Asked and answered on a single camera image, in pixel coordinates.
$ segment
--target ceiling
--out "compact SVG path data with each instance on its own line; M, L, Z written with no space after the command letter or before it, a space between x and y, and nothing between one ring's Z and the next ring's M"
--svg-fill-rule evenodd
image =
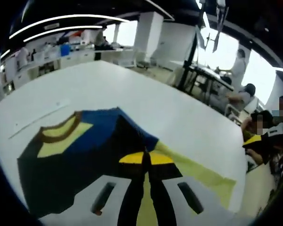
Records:
M154 3L162 7L166 12L175 18L176 23L195 25L198 21L199 8L195 0L153 0ZM242 29L252 34L255 38L266 44L283 62L283 0L226 0L229 6L227 20L238 25ZM147 0L33 0L29 2L25 13L19 15L15 20L11 33L38 22L43 19L70 14L97 14L106 16L119 16L128 13L125 19L138 19L140 12L157 11L170 19L160 9L150 4ZM216 0L207 0L206 12L209 15L216 15ZM101 18L70 18L59 20L60 27L74 25L94 25L101 23ZM43 27L56 22L47 22L30 28L11 40L7 40L5 49L16 49L23 39L44 31ZM224 27L225 33L249 44L249 38L244 37L239 32ZM250 48L256 49L272 65L279 65L266 52L265 49L254 44Z

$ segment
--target woman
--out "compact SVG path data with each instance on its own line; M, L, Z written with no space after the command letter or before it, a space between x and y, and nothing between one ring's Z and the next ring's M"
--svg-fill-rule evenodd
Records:
M225 112L225 108L228 104L234 106L238 111L242 111L255 93L256 87L249 83L238 93L232 92L226 94L225 97L212 95L210 98L210 105L220 113Z
M231 73L232 86L234 87L234 91L237 92L241 89L241 83L244 77L244 73L246 71L246 63L245 63L245 52L243 49L239 49L237 52L237 58L233 67L230 70L221 70L219 68L216 69L216 72L220 71Z

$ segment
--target blue fabric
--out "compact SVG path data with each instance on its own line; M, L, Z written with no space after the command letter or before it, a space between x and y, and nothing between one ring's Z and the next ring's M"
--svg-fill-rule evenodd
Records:
M113 108L109 110L82 111L81 122L89 123L93 126L72 143L65 153L73 153L78 150L80 152L87 152L105 143L112 135L120 116L123 116L123 118L141 134L147 150L154 150L158 139L141 129L120 108Z

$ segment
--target white table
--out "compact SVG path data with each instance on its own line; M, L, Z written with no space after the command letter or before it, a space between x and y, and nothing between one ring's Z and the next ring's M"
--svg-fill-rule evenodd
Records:
M8 138L15 127L65 101L70 104ZM246 172L240 128L172 87L103 61L54 71L25 84L0 102L0 164L25 205L17 158L40 126L55 125L75 110L116 106L171 149L236 180L229 210L240 209Z

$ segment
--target workstation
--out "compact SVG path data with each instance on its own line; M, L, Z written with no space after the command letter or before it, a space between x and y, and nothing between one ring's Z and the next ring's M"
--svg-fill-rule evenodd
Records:
M46 7L36 1L9 34L0 62L0 167L44 225L247 225L283 184L283 147L250 165L248 147L258 144L242 129L253 113L282 106L283 74L274 67L283 68L283 56L273 46L262 50L263 38L228 32L235 19L228 12L239 13L233 2L192 1L189 10L152 3L131 2L124 12L117 2L93 10L80 1L66 4L72 15L52 7L48 18L34 16ZM109 49L99 48L100 33ZM23 40L33 60L17 67L13 50ZM237 65L244 68L238 88ZM214 105L240 93L247 98L238 105Z

